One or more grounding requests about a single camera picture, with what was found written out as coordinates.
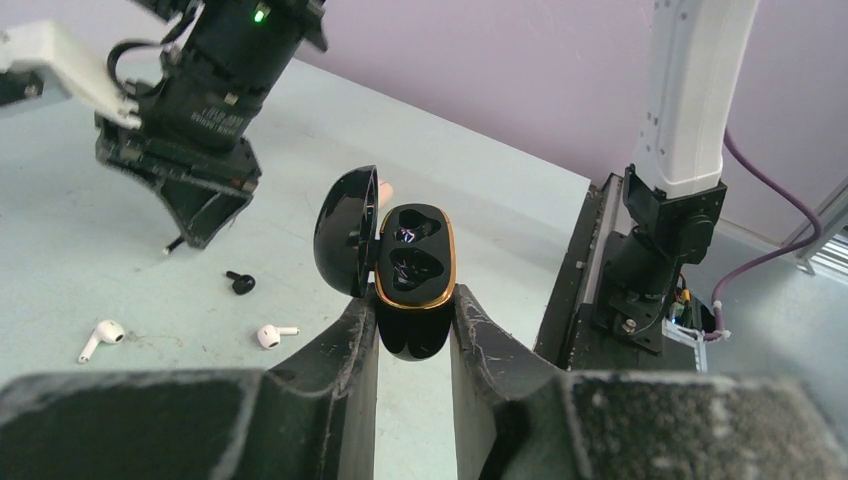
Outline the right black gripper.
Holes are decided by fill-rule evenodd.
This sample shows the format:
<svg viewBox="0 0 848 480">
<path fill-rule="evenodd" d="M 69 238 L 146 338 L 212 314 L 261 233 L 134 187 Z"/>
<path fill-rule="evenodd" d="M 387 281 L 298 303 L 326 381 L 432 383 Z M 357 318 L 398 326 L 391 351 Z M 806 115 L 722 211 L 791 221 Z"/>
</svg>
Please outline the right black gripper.
<svg viewBox="0 0 848 480">
<path fill-rule="evenodd" d="M 253 200 L 262 171 L 246 138 L 214 153 L 106 119 L 95 125 L 96 159 L 153 192 L 192 248 L 206 248 Z"/>
</svg>

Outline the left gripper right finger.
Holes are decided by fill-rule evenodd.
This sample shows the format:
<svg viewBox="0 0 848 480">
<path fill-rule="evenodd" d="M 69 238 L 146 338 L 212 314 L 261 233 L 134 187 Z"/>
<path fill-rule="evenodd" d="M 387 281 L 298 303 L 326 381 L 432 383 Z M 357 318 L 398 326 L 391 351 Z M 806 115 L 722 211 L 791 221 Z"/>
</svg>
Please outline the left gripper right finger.
<svg viewBox="0 0 848 480">
<path fill-rule="evenodd" d="M 461 479 L 843 479 L 847 447 L 792 379 L 564 371 L 454 291 Z"/>
</svg>

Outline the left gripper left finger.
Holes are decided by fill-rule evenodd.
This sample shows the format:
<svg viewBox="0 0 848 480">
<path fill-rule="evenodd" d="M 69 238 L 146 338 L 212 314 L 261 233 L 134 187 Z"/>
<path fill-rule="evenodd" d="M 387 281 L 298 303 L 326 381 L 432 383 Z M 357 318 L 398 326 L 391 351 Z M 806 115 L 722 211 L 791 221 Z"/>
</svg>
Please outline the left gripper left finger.
<svg viewBox="0 0 848 480">
<path fill-rule="evenodd" d="M 24 376 L 1 392 L 5 479 L 370 479 L 375 297 L 268 369 Z"/>
</svg>

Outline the black earbud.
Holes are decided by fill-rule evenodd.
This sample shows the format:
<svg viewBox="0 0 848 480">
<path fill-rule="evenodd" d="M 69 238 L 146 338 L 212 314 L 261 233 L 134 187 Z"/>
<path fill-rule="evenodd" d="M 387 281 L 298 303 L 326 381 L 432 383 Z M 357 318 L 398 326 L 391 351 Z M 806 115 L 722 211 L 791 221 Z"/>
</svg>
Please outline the black earbud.
<svg viewBox="0 0 848 480">
<path fill-rule="evenodd" d="M 249 274 L 240 274 L 228 270 L 225 272 L 225 276 L 232 281 L 231 290 L 239 296 L 250 293 L 256 286 L 256 279 Z"/>
<path fill-rule="evenodd" d="M 171 241 L 163 248 L 163 254 L 165 256 L 170 256 L 179 246 L 181 246 L 185 242 L 185 239 L 180 236 L 175 240 Z"/>
</svg>

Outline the pink earbud charging case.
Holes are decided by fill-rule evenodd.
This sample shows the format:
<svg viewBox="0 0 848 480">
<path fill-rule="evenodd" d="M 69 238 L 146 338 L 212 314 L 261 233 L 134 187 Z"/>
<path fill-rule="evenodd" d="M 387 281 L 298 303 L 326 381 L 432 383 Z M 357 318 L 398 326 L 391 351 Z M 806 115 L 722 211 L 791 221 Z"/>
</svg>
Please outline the pink earbud charging case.
<svg viewBox="0 0 848 480">
<path fill-rule="evenodd" d="M 388 204 L 388 202 L 391 200 L 393 194 L 394 194 L 393 186 L 389 182 L 381 180 L 378 184 L 378 190 L 377 190 L 377 200 L 378 200 L 377 206 L 380 209 L 384 208 Z"/>
</svg>

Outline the black earbud charging case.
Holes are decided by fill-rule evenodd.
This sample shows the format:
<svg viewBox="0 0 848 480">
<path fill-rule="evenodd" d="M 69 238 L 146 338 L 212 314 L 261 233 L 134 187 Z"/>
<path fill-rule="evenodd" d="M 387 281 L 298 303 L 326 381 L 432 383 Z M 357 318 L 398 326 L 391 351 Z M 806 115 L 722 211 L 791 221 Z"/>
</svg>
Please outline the black earbud charging case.
<svg viewBox="0 0 848 480">
<path fill-rule="evenodd" d="M 376 321 L 395 357 L 421 361 L 438 353 L 451 328 L 457 266 L 444 210 L 408 203 L 378 216 L 375 166 L 352 169 L 330 187 L 317 216 L 313 257 L 334 290 L 376 295 Z"/>
</svg>

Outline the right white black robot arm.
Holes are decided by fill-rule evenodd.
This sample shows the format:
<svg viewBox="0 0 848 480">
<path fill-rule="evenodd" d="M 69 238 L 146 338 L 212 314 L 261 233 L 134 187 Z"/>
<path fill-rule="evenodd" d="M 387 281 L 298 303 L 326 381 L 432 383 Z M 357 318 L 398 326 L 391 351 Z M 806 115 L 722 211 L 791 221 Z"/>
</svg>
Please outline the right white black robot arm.
<svg viewBox="0 0 848 480">
<path fill-rule="evenodd" d="M 98 160 L 149 187 L 179 241 L 204 248 L 252 200 L 261 170 L 245 130 L 302 42 L 327 49 L 319 1 L 149 1 L 172 22 L 156 47 L 161 79 L 122 80 L 116 44 L 106 84 L 113 115 L 95 117 Z M 703 260 L 726 196 L 721 180 L 731 100 L 757 10 L 754 1 L 658 1 L 650 92 L 622 200 L 633 227 L 611 232 L 593 321 L 622 342 L 662 349 L 681 268 Z M 344 174 L 316 222 L 316 266 L 333 289 L 376 293 L 381 339 L 394 355 L 425 359 L 450 329 L 457 289 L 446 214 L 407 204 L 378 215 L 377 172 Z"/>
</svg>

